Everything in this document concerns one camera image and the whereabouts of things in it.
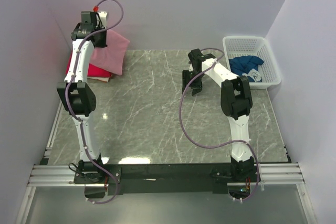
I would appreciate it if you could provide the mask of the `pink t-shirt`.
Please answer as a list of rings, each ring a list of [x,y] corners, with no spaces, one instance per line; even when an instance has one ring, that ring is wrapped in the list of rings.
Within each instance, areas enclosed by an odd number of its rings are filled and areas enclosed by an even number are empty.
[[[123,61],[125,53],[128,49],[130,41],[123,36],[119,35],[113,30],[107,31],[107,46],[104,48],[111,56],[111,69],[110,71],[115,75],[122,75]]]

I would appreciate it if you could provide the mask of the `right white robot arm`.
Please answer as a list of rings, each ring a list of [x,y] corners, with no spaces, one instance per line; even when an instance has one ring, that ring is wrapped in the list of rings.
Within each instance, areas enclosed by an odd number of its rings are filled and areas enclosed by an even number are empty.
[[[248,175],[248,167],[254,165],[256,155],[250,147],[249,115],[253,107],[253,100],[249,80],[245,76],[232,73],[213,54],[203,54],[200,49],[193,49],[188,53],[190,68],[182,71],[182,96],[179,103],[179,122],[187,139],[198,147],[215,149],[231,144],[230,175],[235,181],[241,182]],[[192,95],[202,91],[202,77],[209,76],[219,87],[220,107],[227,116],[230,126],[231,141],[217,146],[204,146],[193,141],[187,134],[182,122],[182,104],[187,90]]]

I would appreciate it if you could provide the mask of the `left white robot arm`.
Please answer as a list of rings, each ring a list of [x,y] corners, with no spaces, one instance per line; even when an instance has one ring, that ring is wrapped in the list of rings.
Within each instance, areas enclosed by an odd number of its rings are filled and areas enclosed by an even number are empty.
[[[106,46],[108,13],[104,11],[81,12],[79,22],[71,33],[72,55],[64,81],[57,84],[57,92],[64,109],[72,116],[76,126],[79,146],[79,165],[86,170],[91,182],[104,179],[105,170],[101,153],[93,132],[93,111],[97,101],[87,79],[89,63],[96,47]]]

